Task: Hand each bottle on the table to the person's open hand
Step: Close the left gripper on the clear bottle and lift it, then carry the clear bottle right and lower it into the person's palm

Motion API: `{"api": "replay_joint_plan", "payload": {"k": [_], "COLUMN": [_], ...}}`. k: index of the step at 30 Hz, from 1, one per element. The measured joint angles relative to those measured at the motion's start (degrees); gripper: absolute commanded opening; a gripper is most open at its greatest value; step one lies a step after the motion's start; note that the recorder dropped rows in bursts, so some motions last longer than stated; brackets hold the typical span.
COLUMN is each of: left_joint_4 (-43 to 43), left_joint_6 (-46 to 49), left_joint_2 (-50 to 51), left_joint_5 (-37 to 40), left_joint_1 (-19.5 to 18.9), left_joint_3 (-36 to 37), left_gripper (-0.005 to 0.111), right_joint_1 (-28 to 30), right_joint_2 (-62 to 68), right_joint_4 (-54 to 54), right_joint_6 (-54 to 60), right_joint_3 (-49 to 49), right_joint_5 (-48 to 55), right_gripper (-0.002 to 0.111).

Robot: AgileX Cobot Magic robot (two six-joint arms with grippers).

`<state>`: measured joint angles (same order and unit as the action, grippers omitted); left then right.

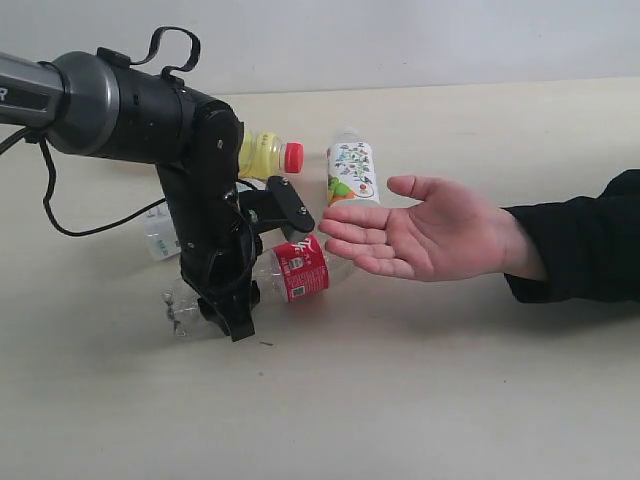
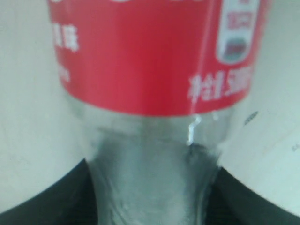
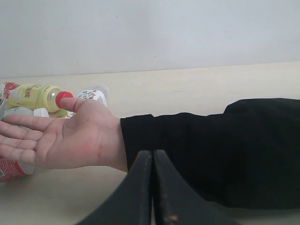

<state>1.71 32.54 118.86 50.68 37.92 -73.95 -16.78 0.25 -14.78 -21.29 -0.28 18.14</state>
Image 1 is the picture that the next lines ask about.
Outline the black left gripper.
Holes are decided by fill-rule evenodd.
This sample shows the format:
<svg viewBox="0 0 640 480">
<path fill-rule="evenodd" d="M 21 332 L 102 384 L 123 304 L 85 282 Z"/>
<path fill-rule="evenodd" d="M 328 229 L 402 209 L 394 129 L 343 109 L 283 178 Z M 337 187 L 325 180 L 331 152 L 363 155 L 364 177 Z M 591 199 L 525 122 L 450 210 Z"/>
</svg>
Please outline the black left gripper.
<svg viewBox="0 0 640 480">
<path fill-rule="evenodd" d="M 156 173 L 181 248 L 181 276 L 199 294 L 201 315 L 233 342 L 253 336 L 259 235 L 279 229 L 288 242 L 302 241 L 315 229 L 310 210 L 282 176 L 239 191 L 238 165 L 229 159 L 182 159 Z"/>
</svg>

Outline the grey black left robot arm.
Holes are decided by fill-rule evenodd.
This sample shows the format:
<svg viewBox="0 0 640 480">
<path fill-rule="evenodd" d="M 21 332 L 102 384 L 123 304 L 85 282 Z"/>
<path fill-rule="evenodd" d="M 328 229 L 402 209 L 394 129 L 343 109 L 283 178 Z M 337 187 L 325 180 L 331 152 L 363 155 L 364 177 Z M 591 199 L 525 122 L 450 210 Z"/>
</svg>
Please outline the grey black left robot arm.
<svg viewBox="0 0 640 480">
<path fill-rule="evenodd" d="M 155 167 L 180 244 L 183 280 L 203 316 L 232 340 L 255 332 L 260 292 L 252 270 L 261 235 L 299 241 L 315 226 L 285 178 L 239 191 L 244 126 L 225 102 L 187 87 L 181 69 L 135 70 L 108 49 L 50 62 L 1 58 L 1 120 L 43 154 L 103 158 Z"/>
</svg>

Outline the black sleeved forearm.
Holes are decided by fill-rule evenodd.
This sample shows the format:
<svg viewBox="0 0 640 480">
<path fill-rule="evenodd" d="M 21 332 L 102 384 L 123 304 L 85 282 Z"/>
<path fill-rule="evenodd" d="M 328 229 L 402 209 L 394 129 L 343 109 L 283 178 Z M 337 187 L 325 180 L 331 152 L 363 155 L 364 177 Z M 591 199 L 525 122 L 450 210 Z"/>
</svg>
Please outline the black sleeved forearm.
<svg viewBox="0 0 640 480">
<path fill-rule="evenodd" d="M 639 300 L 639 171 L 613 178 L 597 197 L 507 209 L 533 241 L 544 280 L 505 277 L 521 303 Z"/>
</svg>

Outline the person's open hand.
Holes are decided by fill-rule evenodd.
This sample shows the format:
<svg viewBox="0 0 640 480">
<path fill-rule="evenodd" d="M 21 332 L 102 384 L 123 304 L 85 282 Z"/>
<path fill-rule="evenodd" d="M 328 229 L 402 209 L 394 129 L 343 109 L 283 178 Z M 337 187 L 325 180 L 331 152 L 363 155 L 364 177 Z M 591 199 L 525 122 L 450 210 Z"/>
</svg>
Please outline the person's open hand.
<svg viewBox="0 0 640 480">
<path fill-rule="evenodd" d="M 406 208 L 335 204 L 319 224 L 329 252 L 375 275 L 423 282 L 486 274 L 543 280 L 540 254 L 516 218 L 471 189 L 432 177 L 394 176 Z"/>
</svg>

